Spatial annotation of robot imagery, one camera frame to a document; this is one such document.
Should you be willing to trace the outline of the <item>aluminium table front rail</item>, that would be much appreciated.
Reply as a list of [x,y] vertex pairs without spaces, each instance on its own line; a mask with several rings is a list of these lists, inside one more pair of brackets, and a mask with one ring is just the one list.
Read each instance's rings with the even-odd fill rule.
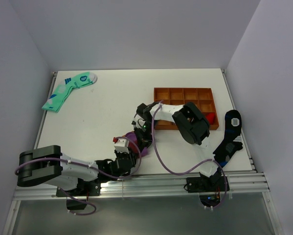
[[[226,177],[229,184],[228,195],[270,191],[264,173],[227,173]],[[85,193],[85,196],[125,198],[189,195],[183,188],[185,184],[186,176],[167,174],[136,176],[129,180],[111,181],[94,186],[93,193]],[[45,184],[30,188],[16,187],[13,200],[59,199],[56,191],[55,186]]]

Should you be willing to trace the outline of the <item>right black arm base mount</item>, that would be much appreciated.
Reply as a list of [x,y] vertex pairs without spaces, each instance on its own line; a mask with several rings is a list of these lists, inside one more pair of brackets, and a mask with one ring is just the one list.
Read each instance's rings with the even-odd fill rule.
[[214,208],[221,202],[221,193],[230,190],[227,177],[220,176],[216,180],[201,175],[200,177],[187,177],[183,189],[188,193],[207,193],[199,196],[204,207]]

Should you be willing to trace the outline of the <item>black blue sock pair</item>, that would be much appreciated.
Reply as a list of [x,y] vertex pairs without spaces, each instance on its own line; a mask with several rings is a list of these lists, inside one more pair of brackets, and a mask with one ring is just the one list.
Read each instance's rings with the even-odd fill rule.
[[237,110],[230,110],[225,114],[224,139],[214,150],[214,159],[224,167],[233,155],[243,149],[242,137],[242,118]]

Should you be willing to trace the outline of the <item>rolled red sock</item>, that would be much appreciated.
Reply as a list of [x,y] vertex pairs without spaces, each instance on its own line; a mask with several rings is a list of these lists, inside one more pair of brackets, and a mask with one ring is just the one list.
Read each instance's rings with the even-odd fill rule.
[[214,113],[208,113],[205,117],[208,120],[210,125],[213,125],[214,121],[215,121],[215,114]]

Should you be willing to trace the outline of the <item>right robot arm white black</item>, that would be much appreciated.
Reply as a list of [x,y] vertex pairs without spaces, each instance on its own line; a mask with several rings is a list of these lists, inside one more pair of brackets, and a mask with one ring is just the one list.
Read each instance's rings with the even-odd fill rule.
[[[164,164],[155,142],[155,126],[159,121],[168,121],[176,125],[182,138],[195,147],[200,158],[198,164],[185,172],[173,172]],[[214,160],[212,151],[208,147],[210,124],[193,102],[184,105],[168,105],[163,104],[162,101],[149,105],[142,103],[137,107],[132,126],[138,146],[144,149],[152,145],[160,164],[169,173],[181,176],[198,168],[202,187],[207,191],[213,190],[220,179],[225,179],[222,167]]]

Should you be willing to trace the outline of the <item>maroon purple orange sock pair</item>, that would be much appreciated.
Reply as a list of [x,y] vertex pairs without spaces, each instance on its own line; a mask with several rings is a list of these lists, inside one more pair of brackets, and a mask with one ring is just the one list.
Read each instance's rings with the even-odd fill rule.
[[[127,137],[128,139],[132,140],[136,146],[138,146],[137,137],[134,132],[128,132],[127,134],[123,135],[123,137]],[[133,150],[134,153],[138,154],[137,148],[131,142],[129,143],[129,147]],[[149,153],[147,147],[143,147],[140,152],[142,157],[147,156]]]

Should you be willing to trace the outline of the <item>mint green sock pair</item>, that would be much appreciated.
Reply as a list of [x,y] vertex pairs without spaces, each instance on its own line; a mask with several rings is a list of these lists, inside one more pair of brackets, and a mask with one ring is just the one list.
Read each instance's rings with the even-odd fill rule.
[[52,92],[42,109],[55,113],[59,112],[73,90],[93,85],[96,81],[97,75],[89,71],[64,79]]

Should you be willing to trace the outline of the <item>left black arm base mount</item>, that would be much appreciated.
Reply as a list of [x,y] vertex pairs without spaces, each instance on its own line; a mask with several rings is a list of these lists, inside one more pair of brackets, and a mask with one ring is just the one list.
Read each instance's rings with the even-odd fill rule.
[[70,211],[83,211],[87,203],[89,203],[90,196],[99,196],[100,194],[100,184],[95,181],[86,182],[83,180],[78,180],[77,187],[72,190],[67,190],[63,192],[61,189],[57,188],[56,197],[65,197],[66,207]]

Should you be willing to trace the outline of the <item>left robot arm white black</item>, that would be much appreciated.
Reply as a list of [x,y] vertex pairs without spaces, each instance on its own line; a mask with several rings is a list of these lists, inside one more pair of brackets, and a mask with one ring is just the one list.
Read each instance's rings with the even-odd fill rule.
[[80,195],[86,183],[106,183],[129,177],[141,164],[141,152],[130,147],[121,152],[114,151],[115,160],[96,160],[93,163],[77,160],[61,152],[58,145],[51,145],[19,156],[19,166],[15,170],[17,186],[33,187],[40,184],[57,186]]

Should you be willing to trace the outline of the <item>orange compartment tray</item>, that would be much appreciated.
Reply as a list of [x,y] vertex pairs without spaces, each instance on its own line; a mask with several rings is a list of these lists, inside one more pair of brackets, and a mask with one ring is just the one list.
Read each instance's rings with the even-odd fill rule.
[[213,125],[210,125],[210,130],[217,130],[219,127],[217,111],[210,88],[154,88],[154,101],[161,100],[168,105],[184,105],[193,102],[204,116],[208,113],[216,115]]

